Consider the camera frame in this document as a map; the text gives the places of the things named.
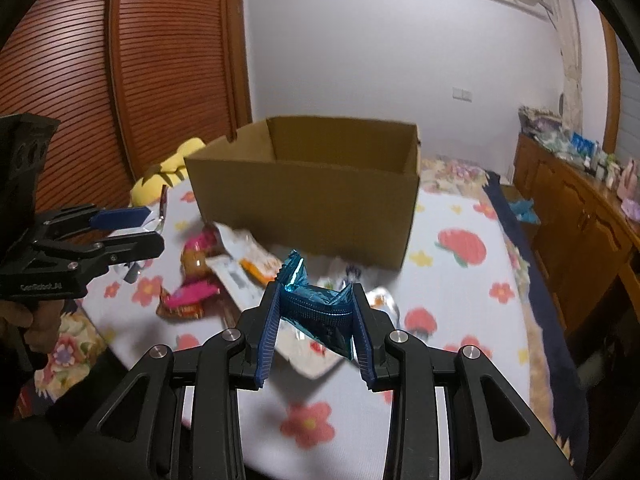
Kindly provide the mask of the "left hand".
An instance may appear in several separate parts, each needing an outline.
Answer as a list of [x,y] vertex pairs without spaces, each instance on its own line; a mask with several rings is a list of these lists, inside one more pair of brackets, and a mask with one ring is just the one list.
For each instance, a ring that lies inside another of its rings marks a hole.
[[21,304],[1,301],[1,339],[8,339],[10,327],[24,328],[24,339],[33,352],[51,353],[58,341],[64,300],[40,301],[32,312]]

